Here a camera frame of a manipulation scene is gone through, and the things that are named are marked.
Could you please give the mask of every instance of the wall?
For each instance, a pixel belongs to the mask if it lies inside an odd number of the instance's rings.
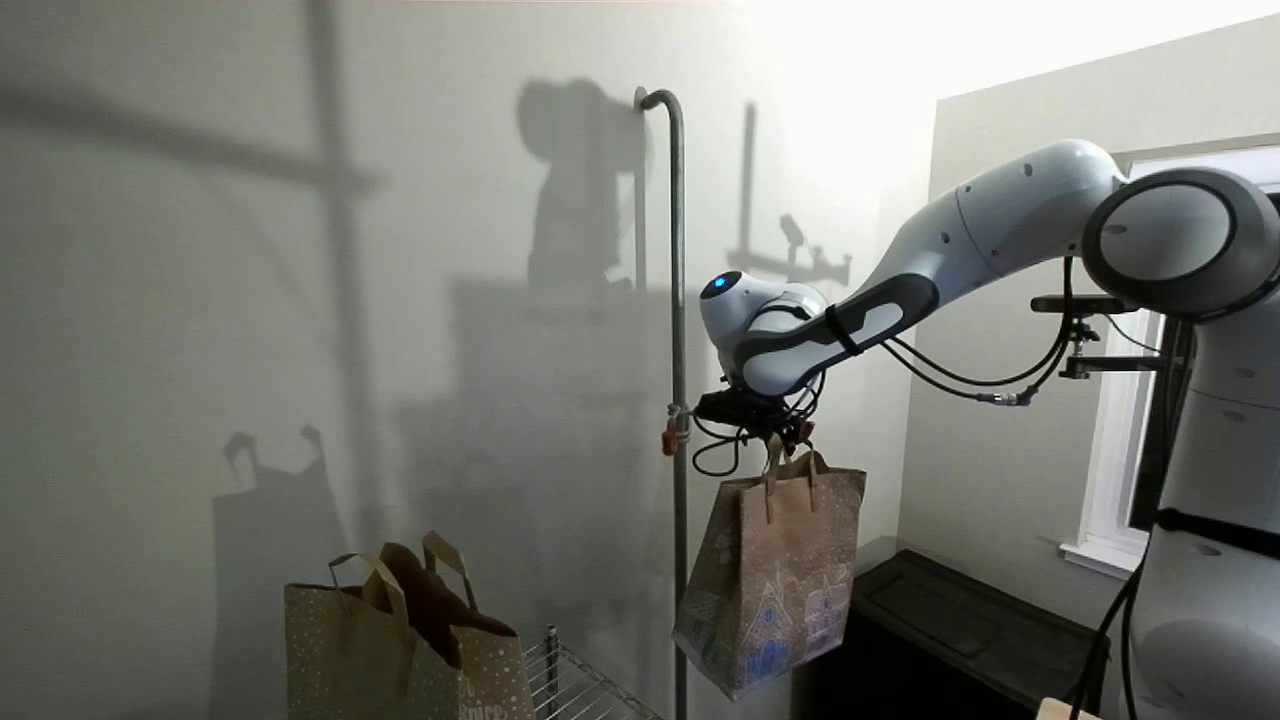
[[[1280,21],[1079,62],[939,99],[931,189],[1029,146],[1085,136],[1116,154],[1159,146],[1276,143],[1280,99],[1264,88],[1280,60]],[[1029,300],[1062,293],[1062,262],[1001,280],[922,329],[931,357],[974,373],[1014,373],[1054,339]],[[912,386],[903,545],[1006,591],[1098,623],[1116,584],[1069,569],[1098,380],[1050,385],[1036,406],[991,412]]]
[[[694,282],[846,293],[926,199],[931,110],[822,25],[3,3],[0,714],[282,714],[282,589],[426,526],[490,613],[670,710],[670,124],[634,96],[690,110]],[[881,360],[829,393],[866,545],[897,534],[903,393]],[[788,709],[694,684],[699,720]]]

